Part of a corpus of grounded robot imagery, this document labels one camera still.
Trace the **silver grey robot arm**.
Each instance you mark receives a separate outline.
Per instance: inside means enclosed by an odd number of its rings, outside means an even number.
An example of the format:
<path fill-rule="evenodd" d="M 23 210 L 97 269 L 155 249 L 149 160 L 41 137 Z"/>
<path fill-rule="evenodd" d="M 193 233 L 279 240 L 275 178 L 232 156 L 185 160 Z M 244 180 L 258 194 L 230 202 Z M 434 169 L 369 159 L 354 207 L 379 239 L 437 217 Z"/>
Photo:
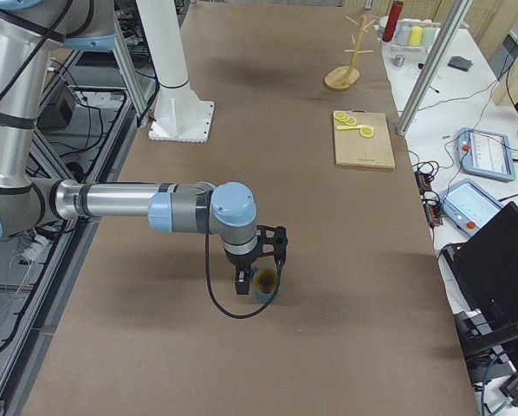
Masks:
<path fill-rule="evenodd" d="M 217 234 L 249 291 L 261 254 L 256 204 L 240 183 L 80 184 L 26 173 L 51 54 L 111 50 L 110 1 L 0 1 L 0 239 L 55 219 L 143 216 L 155 231 Z"/>

